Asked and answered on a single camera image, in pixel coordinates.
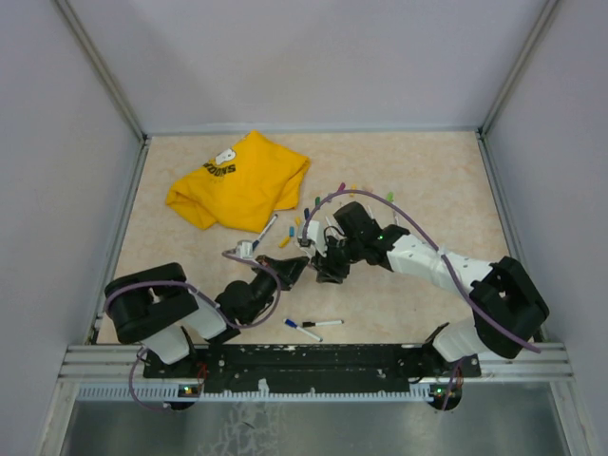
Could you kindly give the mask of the blue cap whiteboard marker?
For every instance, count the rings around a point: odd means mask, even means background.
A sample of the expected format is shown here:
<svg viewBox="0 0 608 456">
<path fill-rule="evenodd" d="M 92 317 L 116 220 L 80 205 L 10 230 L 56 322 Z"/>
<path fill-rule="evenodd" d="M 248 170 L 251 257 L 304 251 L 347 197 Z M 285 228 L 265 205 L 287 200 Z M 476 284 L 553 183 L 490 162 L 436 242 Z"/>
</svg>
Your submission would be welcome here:
<svg viewBox="0 0 608 456">
<path fill-rule="evenodd" d="M 300 333 L 304 333 L 306 334 L 308 337 L 310 337 L 311 339 L 313 339 L 315 342 L 317 343 L 321 343 L 323 341 L 323 338 L 318 336 L 317 334 L 314 334 L 313 332 L 310 332 L 309 330 L 301 327 L 300 325 L 296 324 L 293 320 L 289 319 L 289 318 L 285 318 L 283 320 L 283 323 L 288 326 L 289 328 L 292 328 Z"/>
</svg>

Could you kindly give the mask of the black cap marker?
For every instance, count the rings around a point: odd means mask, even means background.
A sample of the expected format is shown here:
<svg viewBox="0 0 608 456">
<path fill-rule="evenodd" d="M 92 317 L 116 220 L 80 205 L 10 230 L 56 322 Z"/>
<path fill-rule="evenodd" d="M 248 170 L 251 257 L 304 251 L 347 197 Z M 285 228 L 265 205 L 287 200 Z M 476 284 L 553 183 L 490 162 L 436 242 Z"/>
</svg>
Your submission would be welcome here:
<svg viewBox="0 0 608 456">
<path fill-rule="evenodd" d="M 304 321 L 302 322 L 303 328 L 314 328 L 314 327 L 327 327 L 327 326 L 338 326 L 344 324 L 344 320 L 329 320 L 329 321 Z"/>
</svg>

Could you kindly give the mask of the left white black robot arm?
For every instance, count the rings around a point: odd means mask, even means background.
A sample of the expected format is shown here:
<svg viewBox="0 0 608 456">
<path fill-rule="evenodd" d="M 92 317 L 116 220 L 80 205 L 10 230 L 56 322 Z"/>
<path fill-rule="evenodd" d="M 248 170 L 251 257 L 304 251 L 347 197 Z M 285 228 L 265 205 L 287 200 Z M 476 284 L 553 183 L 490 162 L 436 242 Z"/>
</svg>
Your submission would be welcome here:
<svg viewBox="0 0 608 456">
<path fill-rule="evenodd" d="M 184 326 L 210 343 L 223 343 L 268 319 L 282 292 L 293 288 L 309 260 L 305 256 L 243 259 L 256 276 L 230 282 L 212 299 L 187 281 L 177 262 L 126 275 L 105 286 L 104 311 L 124 345 L 139 343 L 179 377 L 198 364 Z"/>
</svg>

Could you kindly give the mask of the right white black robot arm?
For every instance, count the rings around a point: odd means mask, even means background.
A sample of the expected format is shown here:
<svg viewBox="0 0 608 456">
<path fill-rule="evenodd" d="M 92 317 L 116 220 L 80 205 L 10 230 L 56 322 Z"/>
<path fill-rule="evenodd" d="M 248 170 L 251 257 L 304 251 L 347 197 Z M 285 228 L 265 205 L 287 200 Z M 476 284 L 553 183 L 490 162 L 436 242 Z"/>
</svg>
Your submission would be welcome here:
<svg viewBox="0 0 608 456">
<path fill-rule="evenodd" d="M 530 349 L 549 315 L 531 277 L 513 257 L 491 262 L 434 247 L 405 227 L 381 227 L 357 201 L 341 207 L 333 218 L 334 228 L 309 220 L 297 234 L 318 282 L 340 284 L 353 264 L 365 261 L 422 278 L 471 308 L 471 317 L 447 323 L 430 336 L 424 361 L 435 375 L 447 375 L 458 360 L 482 352 L 516 358 L 521 350 Z"/>
</svg>

